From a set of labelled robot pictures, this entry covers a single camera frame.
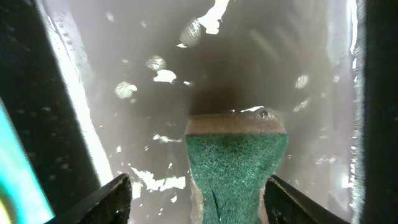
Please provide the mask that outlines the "yellow plate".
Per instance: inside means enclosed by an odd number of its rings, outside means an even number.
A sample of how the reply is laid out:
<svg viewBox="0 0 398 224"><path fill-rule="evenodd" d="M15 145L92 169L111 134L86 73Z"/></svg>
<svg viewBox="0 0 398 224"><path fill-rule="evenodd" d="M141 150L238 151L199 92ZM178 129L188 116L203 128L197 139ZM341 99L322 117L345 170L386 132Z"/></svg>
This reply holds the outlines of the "yellow plate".
<svg viewBox="0 0 398 224"><path fill-rule="evenodd" d="M8 211L2 201L0 201L0 224L12 224Z"/></svg>

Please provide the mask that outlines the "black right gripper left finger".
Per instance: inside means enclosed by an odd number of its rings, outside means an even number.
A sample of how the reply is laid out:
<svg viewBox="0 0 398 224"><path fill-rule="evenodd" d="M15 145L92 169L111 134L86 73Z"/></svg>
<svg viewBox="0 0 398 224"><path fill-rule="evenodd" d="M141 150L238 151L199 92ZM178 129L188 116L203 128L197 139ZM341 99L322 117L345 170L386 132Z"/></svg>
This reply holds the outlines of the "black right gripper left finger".
<svg viewBox="0 0 398 224"><path fill-rule="evenodd" d="M46 224L127 224L132 187L128 174L120 174Z"/></svg>

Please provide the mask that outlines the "green sponge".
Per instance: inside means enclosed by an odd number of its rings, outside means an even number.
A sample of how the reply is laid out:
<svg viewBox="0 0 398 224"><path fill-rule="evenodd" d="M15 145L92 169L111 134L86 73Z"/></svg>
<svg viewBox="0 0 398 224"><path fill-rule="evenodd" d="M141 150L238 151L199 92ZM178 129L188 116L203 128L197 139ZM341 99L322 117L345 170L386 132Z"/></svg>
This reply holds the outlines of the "green sponge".
<svg viewBox="0 0 398 224"><path fill-rule="evenodd" d="M278 119L261 114L189 118L192 223L266 223L265 184L288 140Z"/></svg>

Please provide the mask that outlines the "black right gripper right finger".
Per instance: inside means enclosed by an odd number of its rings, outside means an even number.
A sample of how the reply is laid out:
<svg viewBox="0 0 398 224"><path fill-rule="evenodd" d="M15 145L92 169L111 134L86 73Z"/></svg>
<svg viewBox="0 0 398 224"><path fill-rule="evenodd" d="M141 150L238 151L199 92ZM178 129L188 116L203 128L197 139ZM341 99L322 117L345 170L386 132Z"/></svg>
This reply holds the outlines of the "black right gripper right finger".
<svg viewBox="0 0 398 224"><path fill-rule="evenodd" d="M269 224L349 224L276 175L267 178L264 205Z"/></svg>

